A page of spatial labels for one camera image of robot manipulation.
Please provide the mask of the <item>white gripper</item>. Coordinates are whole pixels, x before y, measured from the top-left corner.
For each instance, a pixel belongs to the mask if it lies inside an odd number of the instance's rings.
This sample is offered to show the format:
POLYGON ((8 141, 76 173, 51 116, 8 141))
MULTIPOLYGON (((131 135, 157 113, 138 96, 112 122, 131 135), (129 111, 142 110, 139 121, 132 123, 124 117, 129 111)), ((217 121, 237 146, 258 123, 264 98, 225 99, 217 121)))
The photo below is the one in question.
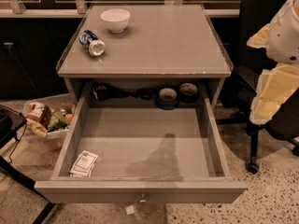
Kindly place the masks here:
POLYGON ((278 13, 247 41, 254 49, 265 49, 279 64, 263 70, 251 103, 249 120, 263 125, 299 88, 299 0, 287 0, 278 13))

